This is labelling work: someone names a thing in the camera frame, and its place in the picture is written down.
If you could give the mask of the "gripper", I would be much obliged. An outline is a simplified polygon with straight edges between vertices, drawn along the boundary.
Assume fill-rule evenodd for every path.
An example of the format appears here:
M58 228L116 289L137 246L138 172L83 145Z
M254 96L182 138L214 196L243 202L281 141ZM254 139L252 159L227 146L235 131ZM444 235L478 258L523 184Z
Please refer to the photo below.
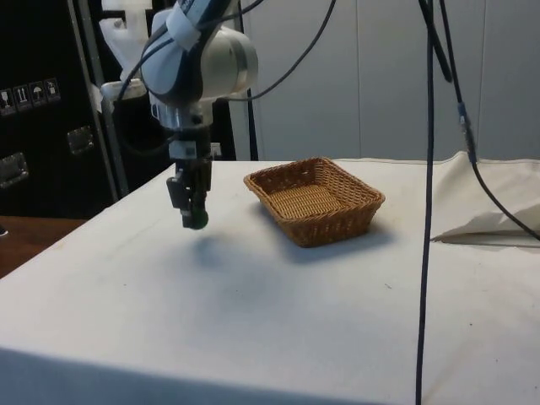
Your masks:
M175 175L166 181L172 206L180 211L184 228L203 229L208 224L206 199L212 180L210 127L173 131L168 151L177 160Z

